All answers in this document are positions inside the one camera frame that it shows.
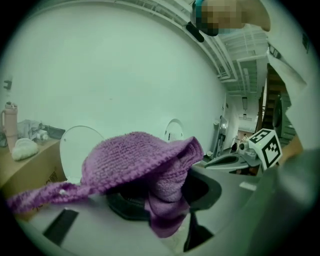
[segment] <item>purple towel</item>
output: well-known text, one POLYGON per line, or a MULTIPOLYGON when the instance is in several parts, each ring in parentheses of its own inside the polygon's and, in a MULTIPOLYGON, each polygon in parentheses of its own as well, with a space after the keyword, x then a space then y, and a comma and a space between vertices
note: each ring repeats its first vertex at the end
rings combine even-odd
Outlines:
POLYGON ((82 164, 80 185, 51 183, 15 195, 7 204, 13 213, 23 213, 46 203, 79 201, 143 178, 149 189, 145 209, 151 213, 151 228, 165 238, 177 231, 188 212, 181 187, 190 167, 202 158, 194 137, 167 143, 145 132, 132 132, 107 139, 92 150, 82 164))

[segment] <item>toilet lid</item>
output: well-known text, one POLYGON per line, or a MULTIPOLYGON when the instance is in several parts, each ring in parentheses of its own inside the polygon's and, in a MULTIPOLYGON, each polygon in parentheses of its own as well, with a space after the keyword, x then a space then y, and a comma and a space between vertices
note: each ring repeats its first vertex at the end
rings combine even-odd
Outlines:
POLYGON ((60 141, 60 158, 68 182, 78 184, 82 177, 82 164, 92 149, 104 137, 88 126, 74 126, 67 130, 60 141))

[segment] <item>staircase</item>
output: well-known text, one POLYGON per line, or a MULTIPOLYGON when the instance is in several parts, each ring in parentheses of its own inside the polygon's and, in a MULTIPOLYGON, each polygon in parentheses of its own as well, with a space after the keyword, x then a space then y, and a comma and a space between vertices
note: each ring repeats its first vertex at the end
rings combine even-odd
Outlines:
POLYGON ((267 76, 266 76, 266 103, 265 109, 263 109, 263 97, 264 90, 262 89, 261 97, 259 99, 259 113, 258 113, 258 122, 256 132, 260 129, 271 129, 273 130, 273 117, 274 117, 274 109, 275 103, 278 95, 281 92, 287 92, 286 85, 278 75, 278 73, 274 70, 274 68, 267 64, 267 76))

